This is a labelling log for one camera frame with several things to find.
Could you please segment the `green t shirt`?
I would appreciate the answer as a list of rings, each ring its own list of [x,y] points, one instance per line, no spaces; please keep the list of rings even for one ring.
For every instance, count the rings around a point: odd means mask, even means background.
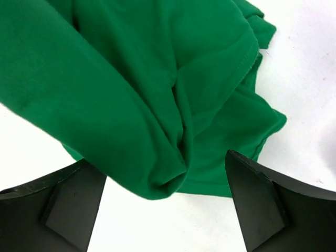
[[[1,103],[132,193],[229,197],[286,117],[256,93],[276,32],[248,1],[1,1]]]

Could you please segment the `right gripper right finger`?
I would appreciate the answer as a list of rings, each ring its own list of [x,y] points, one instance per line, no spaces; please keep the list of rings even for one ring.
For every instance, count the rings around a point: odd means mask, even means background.
[[[247,251],[335,251],[335,192],[228,151],[225,169]]]

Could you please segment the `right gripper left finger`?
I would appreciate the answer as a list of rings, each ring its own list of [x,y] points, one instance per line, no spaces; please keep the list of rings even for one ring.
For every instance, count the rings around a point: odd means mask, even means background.
[[[107,177],[85,160],[1,191],[1,251],[87,251]]]

